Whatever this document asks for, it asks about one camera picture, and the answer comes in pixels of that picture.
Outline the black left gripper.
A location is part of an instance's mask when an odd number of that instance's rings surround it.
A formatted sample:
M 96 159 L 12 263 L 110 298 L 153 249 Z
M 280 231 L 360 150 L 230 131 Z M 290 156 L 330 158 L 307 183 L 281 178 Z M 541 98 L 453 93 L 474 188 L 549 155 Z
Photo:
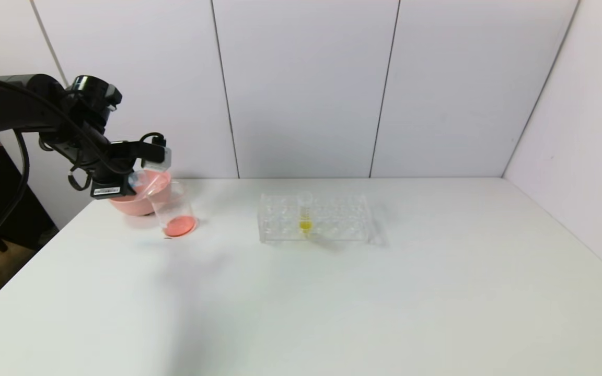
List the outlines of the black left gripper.
M 82 130 L 103 156 L 100 159 L 95 148 L 82 140 L 82 169 L 91 176 L 90 196 L 94 199 L 115 199 L 136 195 L 129 183 L 135 162 L 133 143 L 111 143 L 98 128 L 86 121 L 82 122 Z

